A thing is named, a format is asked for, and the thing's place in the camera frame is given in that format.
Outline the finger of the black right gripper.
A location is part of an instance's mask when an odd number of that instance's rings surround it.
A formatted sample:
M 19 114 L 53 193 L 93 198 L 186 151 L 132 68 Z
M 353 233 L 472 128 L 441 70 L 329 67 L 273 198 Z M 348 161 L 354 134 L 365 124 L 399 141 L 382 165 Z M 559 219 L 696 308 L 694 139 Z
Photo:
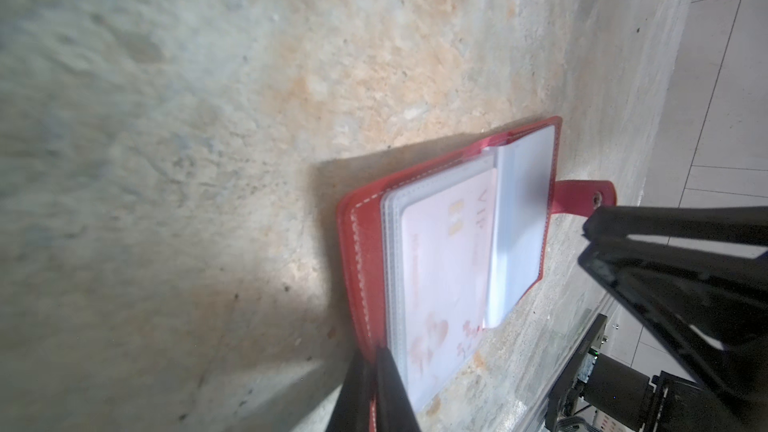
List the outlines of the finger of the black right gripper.
M 766 257 L 590 245 L 578 263 L 725 407 L 766 407 Z
M 767 208 L 600 207 L 583 231 L 589 240 L 648 235 L 765 246 Z

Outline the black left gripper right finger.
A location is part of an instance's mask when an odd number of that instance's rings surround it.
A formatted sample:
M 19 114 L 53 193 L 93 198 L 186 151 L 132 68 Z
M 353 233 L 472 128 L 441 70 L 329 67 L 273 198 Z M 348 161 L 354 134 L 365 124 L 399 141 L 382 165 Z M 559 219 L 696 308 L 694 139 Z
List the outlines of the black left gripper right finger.
M 376 430 L 420 432 L 418 421 L 388 348 L 376 353 Z

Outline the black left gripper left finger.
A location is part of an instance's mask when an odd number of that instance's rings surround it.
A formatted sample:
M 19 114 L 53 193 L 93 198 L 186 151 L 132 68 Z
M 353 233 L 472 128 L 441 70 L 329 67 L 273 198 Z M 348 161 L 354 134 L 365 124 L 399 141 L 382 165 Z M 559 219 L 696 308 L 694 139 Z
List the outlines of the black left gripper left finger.
M 360 351 L 347 369 L 326 432 L 368 432 L 375 391 L 375 371 Z

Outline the red leather card holder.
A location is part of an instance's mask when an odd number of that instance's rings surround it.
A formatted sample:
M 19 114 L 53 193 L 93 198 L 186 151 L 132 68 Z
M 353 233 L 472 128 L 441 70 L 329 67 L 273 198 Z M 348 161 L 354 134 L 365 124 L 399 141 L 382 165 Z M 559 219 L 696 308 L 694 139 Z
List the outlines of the red leather card holder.
M 499 326 L 541 280 L 551 217 L 587 217 L 617 201 L 608 181 L 557 179 L 561 125 L 551 117 L 488 136 L 363 186 L 339 203 L 343 271 L 359 348 L 367 359 L 388 348 L 406 391 L 404 210 L 484 171 L 497 172 L 484 321 L 465 364 L 483 332 Z

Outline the pink vip credit card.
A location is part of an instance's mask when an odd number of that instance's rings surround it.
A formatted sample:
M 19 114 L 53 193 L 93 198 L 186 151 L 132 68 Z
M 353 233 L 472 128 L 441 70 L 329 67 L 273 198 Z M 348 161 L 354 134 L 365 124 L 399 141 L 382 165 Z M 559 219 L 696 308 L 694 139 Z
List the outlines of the pink vip credit card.
M 403 212 L 405 367 L 415 410 L 439 393 L 478 343 L 496 182 L 489 169 Z

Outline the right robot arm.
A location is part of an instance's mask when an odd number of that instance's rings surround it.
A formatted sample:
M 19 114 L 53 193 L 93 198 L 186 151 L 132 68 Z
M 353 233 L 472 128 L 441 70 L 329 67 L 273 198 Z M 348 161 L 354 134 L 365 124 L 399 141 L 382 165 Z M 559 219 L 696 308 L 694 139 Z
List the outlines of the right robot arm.
M 553 385 L 545 425 L 585 431 L 583 400 L 632 431 L 767 427 L 767 258 L 663 245 L 660 238 L 765 248 L 767 211 L 601 207 L 579 265 L 667 350 L 683 376 L 647 376 L 598 350 L 599 316 Z

